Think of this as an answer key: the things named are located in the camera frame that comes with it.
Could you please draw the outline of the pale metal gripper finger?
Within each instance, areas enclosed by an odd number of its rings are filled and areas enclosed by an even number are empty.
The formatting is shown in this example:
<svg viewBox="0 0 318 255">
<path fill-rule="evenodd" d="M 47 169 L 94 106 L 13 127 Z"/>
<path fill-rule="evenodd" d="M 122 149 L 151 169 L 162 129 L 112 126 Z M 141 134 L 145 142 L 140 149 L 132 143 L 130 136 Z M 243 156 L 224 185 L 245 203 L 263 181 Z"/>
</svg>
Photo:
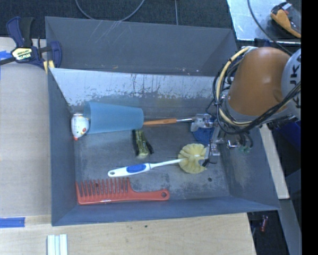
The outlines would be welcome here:
<svg viewBox="0 0 318 255">
<path fill-rule="evenodd" d="M 206 152 L 204 156 L 203 167 L 207 167 L 210 164 L 217 164 L 220 160 L 220 151 L 216 143 L 211 143 L 206 146 Z"/>
<path fill-rule="evenodd" d="M 195 132 L 198 129 L 210 129 L 214 125 L 214 118 L 212 115 L 205 113 L 205 114 L 196 114 L 192 117 L 192 123 L 190 130 L 191 132 Z"/>
</svg>

